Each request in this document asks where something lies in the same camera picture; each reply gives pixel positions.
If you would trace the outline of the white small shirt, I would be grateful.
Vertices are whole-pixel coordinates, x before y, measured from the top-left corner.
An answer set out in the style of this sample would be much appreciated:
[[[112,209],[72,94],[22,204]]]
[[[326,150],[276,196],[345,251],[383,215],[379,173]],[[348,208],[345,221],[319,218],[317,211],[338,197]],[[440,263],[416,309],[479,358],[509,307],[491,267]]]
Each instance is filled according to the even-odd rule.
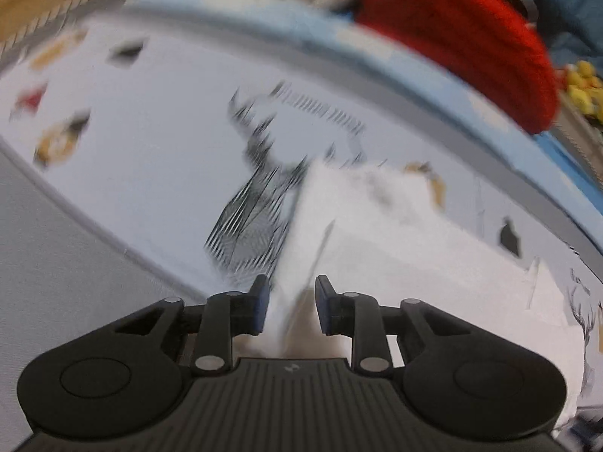
[[[415,298],[553,362],[567,384],[560,415],[577,412],[584,338],[543,259],[516,264],[452,223],[422,174],[314,162],[277,263],[264,331],[238,353],[265,358],[346,357],[350,342],[320,330],[314,282],[385,306]]]

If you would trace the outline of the red folded blanket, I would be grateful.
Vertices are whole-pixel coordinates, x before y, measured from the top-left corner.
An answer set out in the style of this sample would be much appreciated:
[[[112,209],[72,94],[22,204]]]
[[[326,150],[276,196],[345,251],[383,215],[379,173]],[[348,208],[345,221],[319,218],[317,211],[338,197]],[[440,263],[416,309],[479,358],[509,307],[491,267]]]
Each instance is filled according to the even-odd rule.
[[[505,0],[360,0],[356,21],[459,76],[525,132],[551,128],[559,106],[551,60]]]

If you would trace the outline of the dark blue shark plush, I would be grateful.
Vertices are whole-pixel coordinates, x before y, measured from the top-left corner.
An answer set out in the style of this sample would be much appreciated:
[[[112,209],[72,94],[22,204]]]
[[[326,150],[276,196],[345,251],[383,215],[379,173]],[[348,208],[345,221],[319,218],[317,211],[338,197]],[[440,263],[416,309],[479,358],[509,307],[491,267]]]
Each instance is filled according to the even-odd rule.
[[[587,60],[602,67],[602,0],[534,0],[537,32],[556,66]]]

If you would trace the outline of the printed grey bed sheet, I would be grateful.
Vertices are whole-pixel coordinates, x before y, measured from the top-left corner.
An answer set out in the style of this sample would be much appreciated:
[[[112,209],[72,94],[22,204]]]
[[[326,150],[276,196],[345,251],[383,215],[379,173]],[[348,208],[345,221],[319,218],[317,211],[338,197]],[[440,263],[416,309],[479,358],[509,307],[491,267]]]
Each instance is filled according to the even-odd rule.
[[[368,72],[90,0],[1,53],[5,451],[598,451],[602,243],[496,152]],[[191,357],[211,296],[277,263],[310,166],[422,174],[452,223],[540,258],[584,338],[577,412],[546,357],[415,298],[393,370]]]

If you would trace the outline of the yellow plush toys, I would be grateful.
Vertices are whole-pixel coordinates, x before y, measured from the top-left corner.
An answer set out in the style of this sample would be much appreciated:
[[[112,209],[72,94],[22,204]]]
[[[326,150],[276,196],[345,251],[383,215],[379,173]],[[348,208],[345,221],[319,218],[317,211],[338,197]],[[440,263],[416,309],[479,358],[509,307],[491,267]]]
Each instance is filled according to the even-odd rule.
[[[587,60],[566,64],[562,83],[572,105],[594,127],[602,128],[602,79],[594,64]]]

